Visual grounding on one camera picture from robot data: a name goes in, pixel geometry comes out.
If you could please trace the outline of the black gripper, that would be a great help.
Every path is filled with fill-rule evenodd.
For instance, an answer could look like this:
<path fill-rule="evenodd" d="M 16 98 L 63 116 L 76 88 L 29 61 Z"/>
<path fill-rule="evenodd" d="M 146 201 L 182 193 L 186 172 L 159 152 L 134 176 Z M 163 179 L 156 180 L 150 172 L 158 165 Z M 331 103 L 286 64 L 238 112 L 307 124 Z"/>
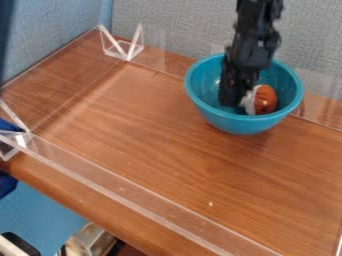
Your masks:
<path fill-rule="evenodd" d="M 273 61 L 281 45 L 274 22 L 281 19 L 283 0 L 237 0 L 234 39 L 226 48 L 218 99 L 222 106 L 238 106 L 254 88 L 259 72 Z"/>

